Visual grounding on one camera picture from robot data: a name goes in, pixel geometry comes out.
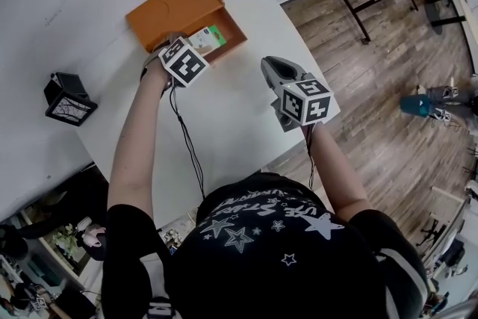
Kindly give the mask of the orange box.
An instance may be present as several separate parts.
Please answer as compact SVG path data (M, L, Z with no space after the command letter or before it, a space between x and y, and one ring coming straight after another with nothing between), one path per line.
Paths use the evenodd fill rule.
M148 53L173 32L189 37L201 28L218 27L226 42L205 55L211 64L247 41L223 0L147 0L128 13L126 20Z

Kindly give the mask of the person's right forearm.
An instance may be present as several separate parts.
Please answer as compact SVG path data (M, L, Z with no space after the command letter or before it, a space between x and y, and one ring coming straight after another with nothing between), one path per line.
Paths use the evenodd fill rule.
M349 221L371 209L359 175L325 125L304 126L302 133L335 215Z

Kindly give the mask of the pink white toy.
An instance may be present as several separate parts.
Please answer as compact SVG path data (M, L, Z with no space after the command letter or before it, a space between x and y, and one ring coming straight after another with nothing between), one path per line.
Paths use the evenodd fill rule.
M82 235L83 242L88 247L100 247L102 242L98 238L99 235L105 234L105 228L98 225L88 226Z

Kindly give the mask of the blue waste bin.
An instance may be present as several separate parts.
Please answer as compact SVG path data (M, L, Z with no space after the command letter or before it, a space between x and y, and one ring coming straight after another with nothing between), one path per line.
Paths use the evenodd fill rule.
M426 94L404 96L400 99L400 110L416 117L435 117L433 107Z

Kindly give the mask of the green white small package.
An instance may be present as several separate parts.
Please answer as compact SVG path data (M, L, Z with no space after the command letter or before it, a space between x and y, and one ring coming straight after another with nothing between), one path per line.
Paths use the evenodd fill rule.
M216 51L227 43L216 25L204 27L190 35L189 44L203 57Z

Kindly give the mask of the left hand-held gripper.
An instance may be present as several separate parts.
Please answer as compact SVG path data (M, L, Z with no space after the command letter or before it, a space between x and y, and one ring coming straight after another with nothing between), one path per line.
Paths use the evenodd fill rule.
M182 87L191 86L209 68L209 63L186 39L187 35L183 32L171 33L152 50L143 66L147 67L154 59L160 58L175 83Z

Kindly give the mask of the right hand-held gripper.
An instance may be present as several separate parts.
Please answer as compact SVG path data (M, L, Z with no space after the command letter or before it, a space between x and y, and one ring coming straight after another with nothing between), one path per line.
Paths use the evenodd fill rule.
M271 106L284 132L328 117L334 93L300 65L266 56L261 59L261 71L268 87L277 95Z

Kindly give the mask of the person's black star-print shirt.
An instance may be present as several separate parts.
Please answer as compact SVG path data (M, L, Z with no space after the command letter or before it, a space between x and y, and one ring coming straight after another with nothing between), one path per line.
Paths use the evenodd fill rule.
M272 173L211 193L175 251L131 205L108 210L105 319L418 319L415 248L380 211L349 220Z

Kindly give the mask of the person's left forearm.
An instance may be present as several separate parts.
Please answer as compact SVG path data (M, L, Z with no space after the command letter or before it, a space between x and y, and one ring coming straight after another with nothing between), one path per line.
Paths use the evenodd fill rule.
M153 216L152 174L158 109L170 76L158 59L146 65L117 142L108 207L132 205Z

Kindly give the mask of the white flowers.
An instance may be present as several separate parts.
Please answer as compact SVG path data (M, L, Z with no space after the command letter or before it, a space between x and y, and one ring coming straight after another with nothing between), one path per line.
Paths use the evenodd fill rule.
M61 248L65 256L70 259L74 259L79 251L76 233L77 230L69 223L52 236L55 245Z

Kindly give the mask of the black picture frame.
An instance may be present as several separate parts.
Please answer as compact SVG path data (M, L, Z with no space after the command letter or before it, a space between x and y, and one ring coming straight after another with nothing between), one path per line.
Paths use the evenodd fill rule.
M45 115L75 127L81 126L98 108L78 75L53 72L43 93L48 103Z

